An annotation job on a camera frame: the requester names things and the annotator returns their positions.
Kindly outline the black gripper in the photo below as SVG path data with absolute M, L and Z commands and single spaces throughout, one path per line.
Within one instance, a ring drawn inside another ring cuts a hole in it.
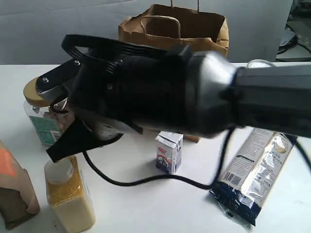
M 66 35 L 62 48 L 71 60 L 40 76 L 35 90 L 49 101 L 67 97 L 82 119 L 202 137 L 237 127 L 236 69 L 216 51 L 80 34 Z

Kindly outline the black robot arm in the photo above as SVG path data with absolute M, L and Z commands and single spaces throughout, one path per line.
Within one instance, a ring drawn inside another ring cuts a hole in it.
M 251 126 L 310 137 L 311 67 L 235 67 L 215 51 L 158 49 L 68 34 L 71 59 L 41 75 L 36 93 L 68 101 L 74 122 L 47 152 L 53 161 L 145 129 L 211 138 Z

